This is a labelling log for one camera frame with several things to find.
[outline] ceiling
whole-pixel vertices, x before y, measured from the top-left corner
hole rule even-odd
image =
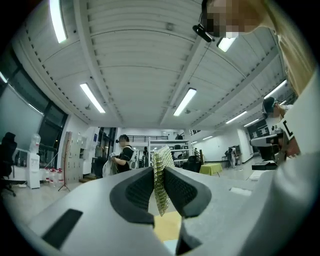
[[[244,110],[261,115],[263,96],[286,75],[267,28],[237,38],[227,52],[198,38],[201,0],[63,0],[67,39],[58,43],[48,1],[18,35],[46,86],[85,122],[102,127],[213,130]],[[87,83],[106,113],[80,88]],[[187,113],[173,116],[189,88]],[[277,97],[286,99],[290,85]]]

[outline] desk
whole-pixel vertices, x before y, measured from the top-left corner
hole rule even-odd
[[[199,173],[212,176],[215,173],[219,175],[219,172],[221,171],[222,171],[221,163],[207,163],[201,166]]]

